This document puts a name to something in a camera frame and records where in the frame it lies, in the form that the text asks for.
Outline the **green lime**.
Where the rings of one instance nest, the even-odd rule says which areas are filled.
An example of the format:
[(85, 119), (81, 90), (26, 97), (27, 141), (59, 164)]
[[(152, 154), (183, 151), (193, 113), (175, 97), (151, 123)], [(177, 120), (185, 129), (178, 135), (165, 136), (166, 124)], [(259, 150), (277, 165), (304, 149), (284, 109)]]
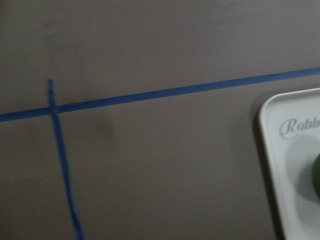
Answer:
[(320, 155), (318, 154), (311, 166), (311, 180), (314, 192), (320, 199)]

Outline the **cream rabbit tray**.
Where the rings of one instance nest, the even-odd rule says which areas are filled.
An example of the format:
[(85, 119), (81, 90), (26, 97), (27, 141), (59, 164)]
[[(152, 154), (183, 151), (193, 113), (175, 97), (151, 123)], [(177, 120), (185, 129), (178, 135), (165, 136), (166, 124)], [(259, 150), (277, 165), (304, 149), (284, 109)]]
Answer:
[(272, 96), (258, 120), (284, 238), (318, 240), (320, 198), (312, 167), (320, 155), (319, 88)]

